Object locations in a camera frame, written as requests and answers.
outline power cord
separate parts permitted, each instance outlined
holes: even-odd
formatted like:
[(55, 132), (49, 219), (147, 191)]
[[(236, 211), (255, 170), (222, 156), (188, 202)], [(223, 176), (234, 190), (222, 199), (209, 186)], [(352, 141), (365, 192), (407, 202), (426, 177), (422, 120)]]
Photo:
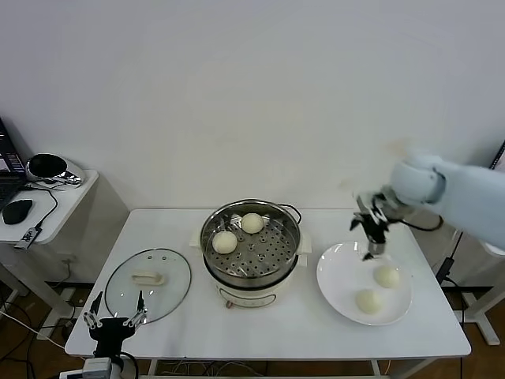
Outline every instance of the power cord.
[(46, 215), (35, 225), (35, 229), (40, 229), (42, 227), (43, 222), (46, 220), (46, 218), (49, 217), (49, 215), (52, 212), (54, 212), (54, 210), (58, 207), (58, 200), (56, 200), (56, 197), (54, 197), (53, 193), (51, 192), (51, 190), (53, 190), (55, 187), (57, 187), (57, 186), (54, 186), (51, 189), (47, 189), (47, 188), (35, 188), (35, 187), (31, 187), (31, 186), (23, 186), (23, 187), (21, 187), (21, 190), (23, 190), (23, 191), (45, 191), (45, 192), (49, 193), (49, 196), (51, 196), (51, 198), (54, 201), (53, 208), (48, 213), (46, 213)]
[(452, 250), (451, 255), (443, 260), (443, 263), (440, 266), (439, 271), (435, 274), (436, 281), (439, 284), (442, 284), (442, 282), (444, 280), (447, 280), (446, 278), (448, 278), (449, 275), (451, 274), (452, 265), (455, 263), (454, 255), (456, 254), (456, 250), (458, 249), (458, 246), (459, 246), (459, 243), (461, 242), (462, 236), (463, 236), (463, 232), (460, 231), (458, 239), (456, 240), (456, 244), (454, 245), (454, 249)]
[(130, 358), (133, 361), (133, 365), (135, 366), (135, 379), (139, 379), (139, 364), (137, 363), (135, 357), (125, 351), (122, 351), (120, 354)]
[[(461, 287), (453, 281), (450, 277), (446, 276), (443, 278), (447, 282), (453, 283), (456, 288), (459, 289), (459, 296), (460, 296), (460, 301), (461, 301), (461, 329), (463, 333), (465, 333), (465, 299), (463, 298), (463, 292)], [(459, 357), (459, 379), (463, 379), (463, 357)]]
[(60, 284), (62, 284), (63, 282), (65, 282), (66, 280), (70, 279), (71, 275), (72, 275), (72, 272), (70, 270), (70, 260), (67, 260), (67, 261), (63, 261), (66, 263), (66, 277), (62, 280), (60, 280), (59, 282), (57, 282), (54, 286), (50, 286), (51, 288), (56, 288), (58, 287)]
[(51, 338), (46, 337), (44, 334), (41, 334), (41, 333), (37, 332), (35, 329), (33, 329), (33, 328), (29, 327), (28, 325), (26, 325), (23, 321), (17, 320), (15, 317), (12, 317), (9, 314), (5, 313), (3, 310), (0, 310), (0, 313), (3, 314), (4, 316), (10, 318), (12, 321), (17, 322), (19, 325), (24, 326), (26, 329), (28, 329), (30, 332), (35, 333), (37, 336), (41, 336), (45, 340), (48, 340), (49, 342), (51, 342), (53, 345), (58, 346), (63, 351), (65, 350), (65, 348), (62, 345), (60, 345), (59, 343), (54, 342)]
[[(18, 308), (27, 318), (28, 323), (30, 326), (32, 326), (32, 319), (29, 317), (28, 313), (26, 310), (18, 306), (18, 304), (14, 304), (13, 302), (8, 302), (4, 299), (3, 294), (0, 291), (0, 298), (2, 299), (2, 304), (3, 304), (3, 309), (7, 310), (6, 305), (10, 304), (10, 306), (14, 306), (15, 308)], [(19, 346), (21, 346), (27, 338), (30, 336), (30, 332), (24, 336), (24, 338), (15, 346), (13, 347), (10, 351), (7, 352), (2, 358), (0, 358), (0, 363), (4, 361), (11, 361), (11, 362), (21, 362), (26, 364), (26, 378), (30, 379), (30, 374), (32, 375), (32, 379), (36, 379), (36, 374), (35, 374), (35, 369), (33, 368), (33, 363), (27, 358), (27, 359), (17, 359), (17, 358), (9, 358), (9, 355), (11, 355)]]
[(442, 216), (439, 216), (439, 222), (434, 227), (419, 227), (418, 225), (407, 223), (405, 220), (400, 220), (399, 222), (418, 231), (438, 231), (442, 227), (444, 221)]

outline white table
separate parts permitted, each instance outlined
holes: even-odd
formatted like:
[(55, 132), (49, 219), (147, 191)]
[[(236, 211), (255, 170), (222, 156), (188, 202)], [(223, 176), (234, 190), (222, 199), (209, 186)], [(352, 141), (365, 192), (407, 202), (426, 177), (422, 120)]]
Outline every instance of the white table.
[[(58, 207), (44, 220), (42, 232), (34, 243), (47, 244), (51, 242), (96, 182), (98, 172), (94, 170), (85, 170), (84, 172), (86, 180), (76, 189), (52, 191), (58, 200)], [(21, 199), (32, 199), (33, 206), (27, 218), (21, 223), (5, 225), (3, 221), (0, 221), (0, 263), (51, 307), (53, 311), (47, 317), (44, 326), (56, 325), (59, 318), (69, 317), (73, 312), (73, 307), (66, 302), (66, 300), (70, 300), (73, 289), (65, 289), (61, 296), (58, 295), (37, 275), (37, 268), (30, 267), (23, 259), (25, 254), (29, 254), (29, 250), (28, 252), (15, 250), (12, 247), (12, 244), (17, 243), (30, 227), (34, 227), (53, 208), (54, 201), (46, 191), (21, 191), (12, 201)], [(43, 328), (41, 332), (49, 336), (52, 329)]]
[[(137, 358), (206, 360), (375, 360), (416, 359), (395, 377), (407, 377), (436, 358), (470, 353), (470, 345), (422, 252), (407, 227), (395, 225), (387, 251), (413, 276), (413, 304), (396, 324), (369, 327), (348, 320), (326, 302), (316, 281), (316, 264), (336, 242), (365, 239), (350, 232), (352, 210), (302, 210), (301, 227), (312, 237), (308, 267), (297, 267), (287, 291), (265, 308), (227, 309), (204, 267), (201, 252), (189, 246), (211, 210), (135, 210), (84, 306), (104, 291), (113, 271), (135, 253), (166, 247), (189, 262), (193, 281), (184, 302), (169, 316), (142, 325), (123, 351)], [(109, 317), (102, 302), (99, 315)], [(80, 319), (65, 346), (70, 355), (90, 356), (95, 341)]]

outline cable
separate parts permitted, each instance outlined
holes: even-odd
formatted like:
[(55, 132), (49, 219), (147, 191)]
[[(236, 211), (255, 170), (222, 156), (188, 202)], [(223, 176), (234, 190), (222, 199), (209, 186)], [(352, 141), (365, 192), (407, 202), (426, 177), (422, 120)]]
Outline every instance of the cable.
[(452, 258), (455, 255), (456, 250), (458, 249), (459, 243), (461, 242), (462, 236), (463, 236), (463, 232), (460, 232), (458, 240), (456, 241), (456, 245), (454, 246), (454, 249), (452, 250), (452, 254), (451, 254), (450, 258)]
[(33, 363), (30, 361), (27, 361), (26, 359), (16, 359), (16, 358), (6, 358), (6, 361), (12, 361), (12, 362), (19, 362), (19, 363), (24, 363), (27, 365), (27, 379), (30, 379), (28, 376), (28, 368), (29, 368), (29, 373), (32, 375), (33, 379), (36, 379), (37, 376), (35, 375), (35, 369), (33, 368)]
[[(3, 301), (4, 304), (10, 304), (11, 306), (15, 306), (16, 308), (18, 308), (26, 316), (26, 318), (28, 320), (28, 323), (30, 325), (32, 325), (32, 320), (30, 319), (28, 313), (23, 308), (21, 308), (20, 306), (18, 306), (18, 304), (14, 304), (13, 302), (7, 302), (6, 300), (3, 300), (3, 297), (2, 297), (2, 301)], [(0, 363), (2, 363), (3, 361), (5, 361), (7, 359), (7, 357), (9, 357), (9, 355), (11, 355), (15, 350), (17, 350), (17, 348), (19, 346), (21, 346), (27, 340), (27, 338), (29, 336), (30, 336), (30, 332), (28, 332), (26, 334), (26, 336), (24, 336), (24, 338), (15, 347), (13, 347), (12, 349), (10, 349), (6, 354), (3, 355), (3, 357), (0, 358)]]
[[(464, 334), (465, 333), (465, 299), (463, 298), (463, 292), (461, 291), (461, 288), (460, 286), (455, 282), (453, 281), (453, 279), (451, 279), (450, 277), (446, 276), (444, 278), (444, 280), (446, 280), (447, 282), (450, 282), (450, 283), (453, 283), (455, 287), (457, 287), (460, 292), (459, 292), (459, 296), (460, 296), (460, 301), (461, 301), (461, 329), (463, 331)], [(463, 357), (459, 357), (459, 379), (463, 379)]]
[(54, 342), (51, 338), (46, 337), (44, 334), (41, 334), (41, 333), (37, 332), (35, 329), (30, 328), (30, 327), (29, 327), (29, 326), (27, 326), (24, 322), (17, 320), (15, 317), (10, 316), (9, 314), (5, 313), (5, 312), (4, 312), (4, 311), (2, 311), (2, 310), (0, 310), (0, 313), (1, 313), (1, 314), (3, 314), (4, 316), (6, 316), (6, 317), (10, 318), (12, 321), (17, 322), (19, 325), (23, 325), (26, 329), (28, 329), (29, 331), (31, 331), (31, 332), (33, 332), (33, 333), (35, 333), (37, 336), (41, 336), (41, 337), (43, 337), (45, 340), (48, 340), (49, 342), (51, 342), (53, 345), (58, 346), (58, 347), (59, 347), (59, 348), (61, 348), (63, 351), (65, 350), (65, 348), (64, 348), (62, 345), (60, 345), (59, 343)]
[(387, 373), (389, 373), (389, 368), (391, 367), (391, 360), (389, 360), (387, 362), (387, 367), (386, 367), (386, 371), (384, 371), (384, 375), (387, 375)]
[(31, 186), (24, 186), (21, 189), (24, 190), (24, 191), (45, 191), (45, 192), (49, 193), (49, 196), (51, 196), (52, 199), (53, 199), (53, 201), (54, 201), (53, 208), (48, 213), (46, 213), (46, 215), (35, 225), (35, 229), (40, 229), (40, 227), (42, 227), (42, 223), (45, 221), (45, 219), (52, 212), (54, 212), (54, 210), (58, 207), (58, 200), (56, 200), (56, 197), (54, 197), (53, 193), (51, 192), (51, 189), (47, 189), (47, 188), (35, 188), (35, 187), (31, 187)]
[(208, 366), (207, 368), (205, 369), (205, 371), (202, 373), (202, 377), (204, 377), (205, 375), (207, 375), (207, 372), (211, 369), (212, 365), (214, 365), (215, 361), (212, 361)]
[(407, 223), (405, 220), (400, 220), (399, 222), (402, 223), (403, 225), (406, 225), (407, 227), (412, 227), (413, 229), (416, 229), (418, 231), (438, 231), (443, 225), (443, 218), (442, 216), (439, 216), (439, 223), (434, 227), (419, 227), (418, 225)]
[(137, 363), (137, 360), (135, 359), (135, 357), (133, 355), (131, 355), (130, 353), (127, 353), (125, 351), (122, 351), (119, 354), (120, 355), (124, 355), (124, 356), (130, 358), (133, 361), (133, 365), (135, 366), (135, 379), (139, 379), (139, 364)]
[[(383, 194), (376, 193), (375, 195), (372, 196), (372, 210), (380, 212), (379, 208), (377, 207), (376, 201), (385, 201), (386, 198)], [(442, 216), (439, 216), (439, 222), (437, 225), (434, 227), (419, 227), (418, 225), (413, 225), (411, 223), (406, 222), (405, 220), (388, 220), (389, 223), (402, 223), (403, 225), (406, 225), (407, 227), (412, 227), (413, 229), (416, 229), (418, 231), (438, 231), (442, 226), (443, 226), (443, 218)]]
[[(6, 305), (7, 304), (10, 304), (11, 306), (14, 306), (14, 307), (18, 308), (26, 316), (26, 318), (27, 318), (28, 323), (30, 324), (30, 326), (32, 326), (32, 319), (29, 317), (28, 313), (23, 308), (21, 308), (20, 306), (18, 306), (18, 304), (14, 304), (13, 302), (6, 301), (3, 298), (3, 294), (1, 292), (0, 292), (0, 297), (2, 298), (2, 304), (3, 304), (3, 309), (4, 310), (6, 310)], [(26, 333), (26, 336), (24, 336), (24, 338), (15, 347), (13, 347), (9, 352), (7, 352), (7, 354), (5, 354), (2, 358), (0, 358), (0, 363), (2, 363), (3, 361), (24, 362), (26, 364), (26, 378), (30, 379), (29, 375), (31, 373), (32, 374), (32, 378), (36, 379), (36, 374), (35, 374), (35, 370), (33, 368), (33, 364), (29, 360), (28, 356), (27, 356), (26, 359), (9, 358), (9, 355), (11, 355), (19, 346), (21, 346), (27, 340), (27, 338), (29, 336), (30, 336), (30, 332)]]
[(236, 365), (236, 366), (240, 366), (240, 367), (244, 367), (246, 368), (247, 370), (249, 370), (251, 373), (254, 373), (257, 377), (262, 377), (263, 374), (262, 373), (258, 373), (255, 369), (253, 369), (252, 367), (249, 367), (247, 366), (245, 363), (243, 362), (240, 362), (240, 361), (235, 361), (235, 362), (228, 362), (228, 363), (225, 363), (224, 365), (222, 365), (221, 367), (219, 367), (219, 370), (217, 370), (217, 372), (215, 373), (215, 376), (218, 377), (219, 374), (221, 373), (221, 371), (229, 366), (229, 365)]
[(56, 288), (57, 286), (59, 286), (60, 284), (62, 284), (63, 282), (65, 282), (66, 280), (68, 280), (71, 277), (72, 273), (70, 271), (70, 262), (69, 261), (66, 262), (66, 270), (67, 270), (66, 277), (64, 279), (60, 280), (59, 282), (57, 282), (54, 286), (50, 286), (51, 288)]
[(49, 215), (54, 212), (54, 210), (58, 207), (58, 200), (56, 200), (56, 197), (54, 197), (53, 193), (51, 192), (50, 189), (42, 189), (42, 188), (39, 188), (38, 190), (40, 191), (46, 191), (47, 193), (49, 193), (49, 196), (51, 196), (53, 198), (53, 201), (54, 201), (54, 207), (48, 212), (46, 213), (46, 215), (35, 225), (35, 229), (40, 229), (40, 227), (42, 227), (42, 223), (44, 222), (44, 220), (49, 217)]

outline white wall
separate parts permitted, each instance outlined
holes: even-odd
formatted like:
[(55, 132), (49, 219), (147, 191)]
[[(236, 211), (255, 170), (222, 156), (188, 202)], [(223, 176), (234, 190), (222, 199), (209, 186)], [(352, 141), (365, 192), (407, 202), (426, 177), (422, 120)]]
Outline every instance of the white wall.
[(130, 208), (354, 207), (408, 144), (487, 163), (505, 2), (4, 0), (0, 114)]

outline table leg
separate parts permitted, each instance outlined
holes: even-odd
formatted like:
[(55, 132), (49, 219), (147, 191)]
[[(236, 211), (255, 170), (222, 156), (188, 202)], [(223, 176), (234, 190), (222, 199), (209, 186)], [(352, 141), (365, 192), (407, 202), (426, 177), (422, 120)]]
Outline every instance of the table leg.
[[(505, 298), (505, 288), (497, 288), (496, 291), (495, 289), (496, 287), (493, 287), (478, 300), (475, 296), (473, 296), (473, 294), (463, 293), (463, 298), (469, 306), (465, 310), (465, 324), (477, 324), (477, 327), (481, 331), (482, 336), (489, 346), (498, 346), (500, 342), (495, 330), (492, 328), (491, 323), (486, 317), (485, 312), (489, 308), (493, 307), (497, 302)], [(458, 321), (462, 322), (462, 311), (455, 310), (454, 314), (456, 318), (458, 318)]]
[(417, 371), (424, 369), (427, 365), (430, 365), (436, 360), (436, 358), (429, 359), (416, 359), (404, 363), (398, 370), (391, 373), (391, 378), (393, 379), (404, 379), (410, 375), (414, 375)]
[(158, 367), (158, 359), (152, 359), (151, 363), (149, 364), (148, 375), (155, 375), (156, 367)]
[(9, 270), (3, 265), (0, 265), (0, 282), (3, 282), (7, 287), (16, 290), (20, 296), (28, 295), (29, 290), (23, 285), (22, 282), (16, 279), (16, 276), (11, 274)]
[(373, 374), (377, 377), (380, 377), (380, 368), (379, 368), (379, 363), (377, 362), (377, 360), (372, 359), (370, 361), (370, 364), (372, 365)]
[(8, 262), (6, 268), (11, 274), (17, 277), (26, 287), (39, 296), (52, 309), (57, 310), (61, 315), (69, 316), (72, 314), (72, 306), (63, 300), (54, 290), (49, 287), (39, 276), (36, 271), (31, 269), (21, 258), (22, 254), (15, 250), (12, 246), (0, 245), (2, 263)]

